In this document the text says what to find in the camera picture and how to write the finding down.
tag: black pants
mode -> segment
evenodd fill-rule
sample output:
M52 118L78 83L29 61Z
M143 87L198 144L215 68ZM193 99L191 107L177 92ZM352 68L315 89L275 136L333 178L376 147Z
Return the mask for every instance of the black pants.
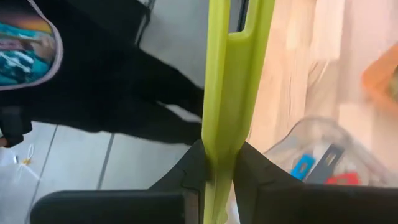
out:
M33 88L0 92L2 104L20 104L32 120L90 132L124 133L192 144L201 124L182 120L162 104L201 115L203 90L166 65L101 29L63 1L37 4L62 36L56 76Z

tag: white tile floor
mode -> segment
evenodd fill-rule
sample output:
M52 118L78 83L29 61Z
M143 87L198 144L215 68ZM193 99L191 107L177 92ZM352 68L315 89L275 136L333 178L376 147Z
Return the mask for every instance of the white tile floor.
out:
M232 0L231 31L238 25L240 5L241 0ZM207 15L207 0L157 1L141 48L203 86ZM171 108L184 119L198 119L180 108ZM32 204L58 190L146 189L188 149L183 144L161 144L122 134L86 133L42 123L34 123L34 130L13 150L23 159L30 144L35 146L30 167L41 180L38 182L23 172L17 184L7 189L0 185L1 224L27 222Z

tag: yellow-green plastic pole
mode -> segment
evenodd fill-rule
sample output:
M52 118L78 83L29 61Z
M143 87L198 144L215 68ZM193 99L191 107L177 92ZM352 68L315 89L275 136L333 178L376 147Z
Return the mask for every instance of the yellow-green plastic pole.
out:
M202 140L211 177L204 223L225 223L236 156L251 125L275 0L250 0L246 26L228 33L230 0L210 0Z

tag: colorful bag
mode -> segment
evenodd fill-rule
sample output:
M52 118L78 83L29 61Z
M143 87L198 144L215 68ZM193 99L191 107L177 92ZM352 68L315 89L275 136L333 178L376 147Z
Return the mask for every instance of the colorful bag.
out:
M33 0L0 1L0 91L48 81L62 55L58 30Z

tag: red object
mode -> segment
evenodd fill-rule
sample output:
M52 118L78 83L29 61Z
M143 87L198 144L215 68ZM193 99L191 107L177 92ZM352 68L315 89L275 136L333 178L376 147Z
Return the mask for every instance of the red object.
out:
M357 173L348 173L330 177L325 184L359 185L360 183Z

